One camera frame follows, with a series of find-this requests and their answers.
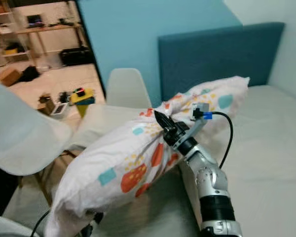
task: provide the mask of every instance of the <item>white pillowcase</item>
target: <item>white pillowcase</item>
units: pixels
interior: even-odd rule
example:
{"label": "white pillowcase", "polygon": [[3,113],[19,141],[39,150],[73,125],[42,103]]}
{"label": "white pillowcase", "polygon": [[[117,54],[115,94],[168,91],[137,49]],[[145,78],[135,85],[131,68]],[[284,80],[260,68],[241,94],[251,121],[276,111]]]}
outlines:
{"label": "white pillowcase", "polygon": [[[193,103],[209,103],[210,111],[233,117],[247,94],[248,83],[249,79],[241,77],[202,83],[163,102],[156,110],[189,126],[194,124],[189,119]],[[201,136],[210,137],[222,129],[224,119],[213,116]],[[153,109],[147,109],[101,137],[68,166],[56,192],[45,236],[74,236],[96,212],[105,213],[131,202],[180,159],[163,141]]]}

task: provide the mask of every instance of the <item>robotic arm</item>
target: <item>robotic arm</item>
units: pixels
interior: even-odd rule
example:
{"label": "robotic arm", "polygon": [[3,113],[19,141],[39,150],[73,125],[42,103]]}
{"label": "robotic arm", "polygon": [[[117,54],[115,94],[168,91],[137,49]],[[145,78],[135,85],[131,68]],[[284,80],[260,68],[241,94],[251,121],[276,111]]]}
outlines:
{"label": "robotic arm", "polygon": [[154,111],[154,114],[164,129],[164,140],[185,157],[185,162],[194,173],[201,206],[201,236],[242,237],[227,190],[226,174],[193,138],[193,135],[206,124],[206,119],[211,118],[212,113],[208,110],[208,104],[194,105],[191,119],[195,120],[195,125],[191,129],[184,122],[174,122],[163,113]]}

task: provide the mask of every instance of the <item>cardboard box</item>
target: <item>cardboard box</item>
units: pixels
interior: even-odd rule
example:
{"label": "cardboard box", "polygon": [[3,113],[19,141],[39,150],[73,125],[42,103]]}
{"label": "cardboard box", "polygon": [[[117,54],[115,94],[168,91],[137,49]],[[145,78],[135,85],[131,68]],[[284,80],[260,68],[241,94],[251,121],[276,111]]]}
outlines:
{"label": "cardboard box", "polygon": [[0,72],[0,83],[5,86],[11,86],[18,81],[21,75],[15,68],[8,67]]}
{"label": "cardboard box", "polygon": [[50,97],[49,93],[44,93],[40,96],[39,100],[40,103],[45,104],[47,109],[50,111],[50,113],[54,110],[55,104],[53,100]]}
{"label": "cardboard box", "polygon": [[50,111],[50,110],[47,108],[46,104],[42,104],[42,103],[39,103],[39,104],[38,104],[38,106],[37,106],[37,110],[40,111],[41,113],[47,115],[47,116],[50,115],[50,113],[52,112],[52,111]]}

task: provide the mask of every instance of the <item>teal headboard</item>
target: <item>teal headboard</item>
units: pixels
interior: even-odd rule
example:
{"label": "teal headboard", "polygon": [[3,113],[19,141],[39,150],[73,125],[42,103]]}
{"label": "teal headboard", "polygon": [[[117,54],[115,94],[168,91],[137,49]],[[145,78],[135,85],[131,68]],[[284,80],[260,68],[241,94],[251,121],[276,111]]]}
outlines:
{"label": "teal headboard", "polygon": [[162,100],[205,81],[250,77],[267,83],[284,23],[230,27],[159,38]]}

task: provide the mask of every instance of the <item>bed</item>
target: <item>bed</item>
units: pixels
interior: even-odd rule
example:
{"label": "bed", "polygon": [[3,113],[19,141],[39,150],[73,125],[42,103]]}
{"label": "bed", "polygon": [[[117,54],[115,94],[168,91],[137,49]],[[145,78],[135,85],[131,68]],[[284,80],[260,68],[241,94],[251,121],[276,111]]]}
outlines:
{"label": "bed", "polygon": [[[246,237],[296,237],[296,99],[266,85],[283,27],[266,23],[158,39],[164,100],[204,81],[251,77],[223,167]],[[228,136],[225,130],[206,146],[217,160]],[[199,223],[194,180],[181,163],[133,203],[109,213],[93,236],[196,237]]]}

